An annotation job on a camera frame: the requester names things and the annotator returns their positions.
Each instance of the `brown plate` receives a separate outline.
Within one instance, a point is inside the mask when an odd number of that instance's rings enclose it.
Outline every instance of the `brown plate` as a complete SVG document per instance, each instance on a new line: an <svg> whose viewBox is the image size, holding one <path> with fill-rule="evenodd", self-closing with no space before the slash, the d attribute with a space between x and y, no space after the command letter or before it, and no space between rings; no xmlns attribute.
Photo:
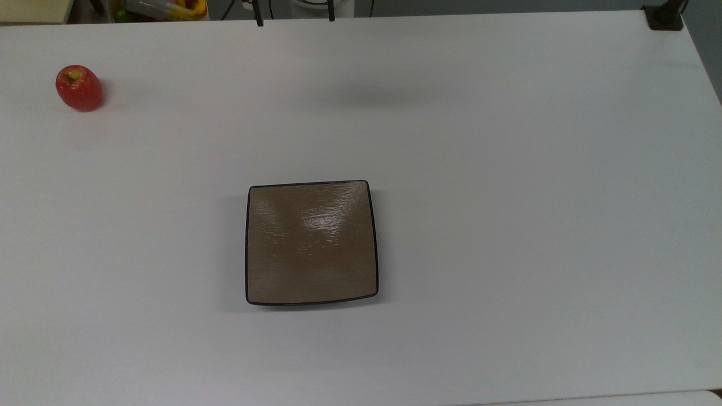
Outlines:
<svg viewBox="0 0 722 406"><path fill-rule="evenodd" d="M245 299L300 305L378 292L367 181L253 186L245 224Z"/></svg>

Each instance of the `black cable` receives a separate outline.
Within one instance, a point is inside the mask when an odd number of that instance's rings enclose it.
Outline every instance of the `black cable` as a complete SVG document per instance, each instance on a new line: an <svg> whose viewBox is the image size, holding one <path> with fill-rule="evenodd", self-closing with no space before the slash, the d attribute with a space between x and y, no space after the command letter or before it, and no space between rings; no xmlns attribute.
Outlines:
<svg viewBox="0 0 722 406"><path fill-rule="evenodd" d="M223 13L223 17L221 17L221 20L225 20L226 16L228 15L228 12L230 11L230 8L233 7L234 3L235 3L235 0L230 0L230 4L228 4L228 8L226 9L226 12Z"/></svg>

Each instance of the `apple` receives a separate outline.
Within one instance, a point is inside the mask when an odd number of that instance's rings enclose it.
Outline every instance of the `apple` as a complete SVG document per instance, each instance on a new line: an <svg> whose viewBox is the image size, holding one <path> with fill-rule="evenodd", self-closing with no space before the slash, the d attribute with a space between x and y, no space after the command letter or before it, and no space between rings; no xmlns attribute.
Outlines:
<svg viewBox="0 0 722 406"><path fill-rule="evenodd" d="M103 88L97 76L85 66L66 66L55 78L58 95L78 111L93 111L103 103Z"/></svg>

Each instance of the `square plate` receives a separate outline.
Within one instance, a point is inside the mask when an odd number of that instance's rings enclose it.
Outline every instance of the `square plate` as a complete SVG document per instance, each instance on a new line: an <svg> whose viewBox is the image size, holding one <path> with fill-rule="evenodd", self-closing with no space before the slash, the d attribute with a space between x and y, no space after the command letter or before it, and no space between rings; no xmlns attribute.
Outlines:
<svg viewBox="0 0 722 406"><path fill-rule="evenodd" d="M249 303L332 303L377 292L376 232L367 181L251 187L245 223Z"/></svg>

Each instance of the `floor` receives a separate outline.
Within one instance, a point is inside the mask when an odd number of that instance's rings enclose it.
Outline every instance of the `floor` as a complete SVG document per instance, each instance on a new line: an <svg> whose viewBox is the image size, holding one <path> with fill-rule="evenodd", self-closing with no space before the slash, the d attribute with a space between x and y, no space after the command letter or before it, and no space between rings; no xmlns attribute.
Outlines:
<svg viewBox="0 0 722 406"><path fill-rule="evenodd" d="M207 0L211 20L220 20L232 0ZM277 19L290 18L290 0L260 0L264 19L270 19L269 5ZM491 14L527 12L571 12L593 10L639 10L642 5L659 5L662 0L355 0L355 14L373 17ZM253 12L237 0L226 20L251 20ZM77 0L71 11L72 22L107 22L95 14L87 0ZM684 11L692 39L707 69L712 85L722 100L722 0L690 0Z"/></svg>

